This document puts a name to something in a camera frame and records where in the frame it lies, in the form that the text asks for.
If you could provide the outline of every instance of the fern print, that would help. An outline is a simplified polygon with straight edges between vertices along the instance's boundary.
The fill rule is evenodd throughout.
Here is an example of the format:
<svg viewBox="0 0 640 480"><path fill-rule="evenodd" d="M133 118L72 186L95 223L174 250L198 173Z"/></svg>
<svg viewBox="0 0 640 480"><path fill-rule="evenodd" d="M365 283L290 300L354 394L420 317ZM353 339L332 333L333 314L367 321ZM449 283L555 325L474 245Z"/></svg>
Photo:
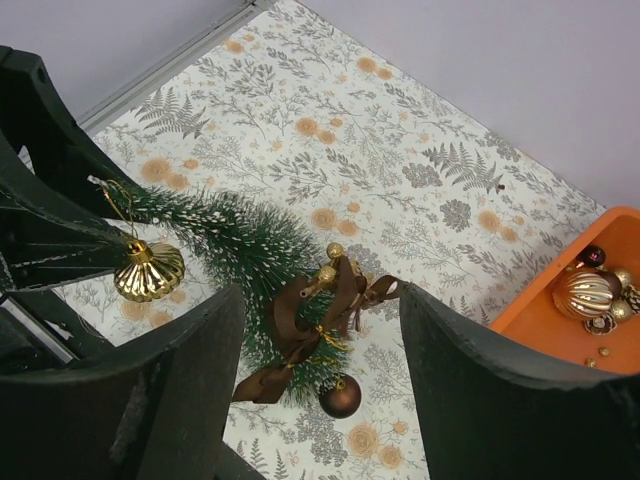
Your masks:
<svg viewBox="0 0 640 480"><path fill-rule="evenodd" d="M269 471L267 470L267 461L260 451L260 440L257 438L251 444L249 463L251 463L251 466L262 475L269 475Z"/></svg>
<svg viewBox="0 0 640 480"><path fill-rule="evenodd" d="M135 117L141 124L150 122L144 129L155 129L155 135L181 133L183 140L190 135L198 138L202 135L202 128L209 121L209 119L202 119L206 107L194 112L188 94L185 94L182 106L179 102L173 87L169 87L166 95L162 93L162 89L159 89L155 95L147 98L135 110Z"/></svg>
<svg viewBox="0 0 640 480"><path fill-rule="evenodd" d="M287 473L287 467L282 461L282 457L280 456L279 450L276 450L276 459L277 459L276 471L273 474L273 478L275 480L285 480L286 478L289 478L289 474Z"/></svg>
<svg viewBox="0 0 640 480"><path fill-rule="evenodd" d="M496 176L496 163L493 162L493 166L487 169L484 158L477 151L476 160L472 160L462 142L460 142L458 150L459 152L452 143L447 151L443 143L440 146L440 151L435 148L429 148L422 154L429 159L436 169L440 169L440 173L444 173L445 178L455 176L452 185L462 183L464 191L472 188L483 188L487 193L492 189L498 193L502 174Z"/></svg>

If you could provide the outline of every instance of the small ornament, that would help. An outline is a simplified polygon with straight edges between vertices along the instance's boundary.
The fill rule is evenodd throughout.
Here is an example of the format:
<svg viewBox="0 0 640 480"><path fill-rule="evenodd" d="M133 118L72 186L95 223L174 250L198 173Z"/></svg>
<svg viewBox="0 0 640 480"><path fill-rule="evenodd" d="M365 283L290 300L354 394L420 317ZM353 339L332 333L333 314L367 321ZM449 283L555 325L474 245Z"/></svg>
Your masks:
<svg viewBox="0 0 640 480"><path fill-rule="evenodd" d="M586 265L587 267L596 268L604 265L604 262L607 259L606 253L604 250L596 245L589 245L578 255L578 260L582 265Z"/></svg>
<svg viewBox="0 0 640 480"><path fill-rule="evenodd" d="M625 270L624 268L614 268L613 270L611 270L611 273L618 277L618 280L620 280L620 283L622 284L623 290L631 285L632 277L629 270Z"/></svg>
<svg viewBox="0 0 640 480"><path fill-rule="evenodd" d="M166 243L134 240L128 245L128 262L114 272L116 290L127 300L144 303L171 293L184 278L184 258Z"/></svg>
<svg viewBox="0 0 640 480"><path fill-rule="evenodd" d="M569 318L596 318L611 307L613 294L600 275L576 270L562 275L553 292L556 308Z"/></svg>
<svg viewBox="0 0 640 480"><path fill-rule="evenodd" d="M618 328L618 324L613 318L611 311L608 311L604 315L591 318L584 322L584 328L592 335L607 335Z"/></svg>
<svg viewBox="0 0 640 480"><path fill-rule="evenodd" d="M620 298L620 294L622 293L622 282L620 281L618 276L615 273L609 271L598 272L598 275L604 278L609 284L609 289L613 294L613 298Z"/></svg>
<svg viewBox="0 0 640 480"><path fill-rule="evenodd" d="M337 260L344 255L344 247L336 242L331 242L327 246L327 256L331 260Z"/></svg>
<svg viewBox="0 0 640 480"><path fill-rule="evenodd" d="M624 323L633 316L633 310L624 300L614 300L611 304L611 315L616 323Z"/></svg>
<svg viewBox="0 0 640 480"><path fill-rule="evenodd" d="M335 268L325 265L320 267L318 273L315 274L309 286L300 291L302 298L312 298L323 290L327 290L338 278L338 272Z"/></svg>
<svg viewBox="0 0 640 480"><path fill-rule="evenodd" d="M633 285L622 291L621 298L629 304L634 315L640 314L640 292Z"/></svg>
<svg viewBox="0 0 640 480"><path fill-rule="evenodd" d="M343 374L335 387L323 391L320 396L322 410L332 418L350 417L360 407L362 391L355 378Z"/></svg>

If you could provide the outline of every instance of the orange tray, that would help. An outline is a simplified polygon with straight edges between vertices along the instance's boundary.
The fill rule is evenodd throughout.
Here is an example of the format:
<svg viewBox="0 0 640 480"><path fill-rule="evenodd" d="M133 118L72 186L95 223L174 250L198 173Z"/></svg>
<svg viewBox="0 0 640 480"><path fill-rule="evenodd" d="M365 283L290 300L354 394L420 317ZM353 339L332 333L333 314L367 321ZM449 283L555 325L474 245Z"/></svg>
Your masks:
<svg viewBox="0 0 640 480"><path fill-rule="evenodd" d="M615 373L640 372L640 316L631 318L608 335L591 335L582 322L558 312L551 299L551 283L588 245L607 254L605 266L631 272L640 287L640 211L628 207L608 210L578 237L493 322L491 329L534 350ZM608 357L598 355L606 347Z"/></svg>

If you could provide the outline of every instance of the floral patterned paper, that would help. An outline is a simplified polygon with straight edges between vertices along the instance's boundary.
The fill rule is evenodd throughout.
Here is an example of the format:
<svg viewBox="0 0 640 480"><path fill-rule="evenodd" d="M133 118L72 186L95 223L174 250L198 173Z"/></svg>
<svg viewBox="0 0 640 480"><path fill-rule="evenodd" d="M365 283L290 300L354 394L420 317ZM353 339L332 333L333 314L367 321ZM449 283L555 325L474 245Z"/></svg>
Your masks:
<svg viewBox="0 0 640 480"><path fill-rule="evenodd" d="M603 212L295 2L260 15L96 142L143 185L231 189L288 208L365 271L413 281L483 325ZM111 277L58 292L121 344L219 287L188 265L180 290L150 306L118 297ZM267 479L427 478L397 302L367 312L353 346L348 373L363 391L353 417L234 404L225 440ZM248 373L241 365L238 378Z"/></svg>

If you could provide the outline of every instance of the gold bell ornament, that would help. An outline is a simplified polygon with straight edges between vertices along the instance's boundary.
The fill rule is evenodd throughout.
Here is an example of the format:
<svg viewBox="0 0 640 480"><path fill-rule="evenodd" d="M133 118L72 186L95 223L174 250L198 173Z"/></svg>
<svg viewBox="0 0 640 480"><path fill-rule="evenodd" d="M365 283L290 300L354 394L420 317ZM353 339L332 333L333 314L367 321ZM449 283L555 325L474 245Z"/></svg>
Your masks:
<svg viewBox="0 0 640 480"><path fill-rule="evenodd" d="M176 247L167 243L147 243L138 238L133 216L125 218L117 207L106 185L117 188L129 202L131 195L113 180L100 183L104 195L118 216L131 227L127 243L127 261L113 275L116 291L127 300L137 303L158 300L171 293L180 284L185 274L184 258Z"/></svg>

